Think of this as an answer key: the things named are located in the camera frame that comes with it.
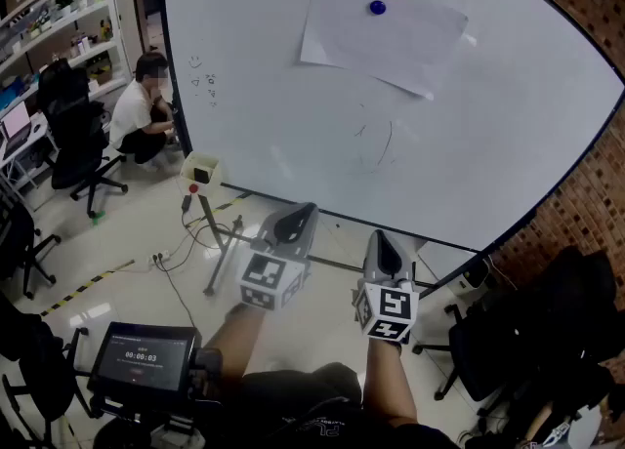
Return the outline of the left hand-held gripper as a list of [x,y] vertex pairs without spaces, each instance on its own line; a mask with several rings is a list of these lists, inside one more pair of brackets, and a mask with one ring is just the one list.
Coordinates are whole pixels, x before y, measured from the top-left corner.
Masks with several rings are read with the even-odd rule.
[[244,304],[278,311],[303,289],[317,222],[318,208],[311,202],[288,205],[266,217],[237,269]]

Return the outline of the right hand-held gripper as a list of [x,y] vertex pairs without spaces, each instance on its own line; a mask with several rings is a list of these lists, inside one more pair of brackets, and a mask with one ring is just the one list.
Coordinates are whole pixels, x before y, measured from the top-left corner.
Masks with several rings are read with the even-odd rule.
[[362,277],[353,290],[354,318],[370,339],[406,343],[417,317],[416,263],[381,229],[368,241]]

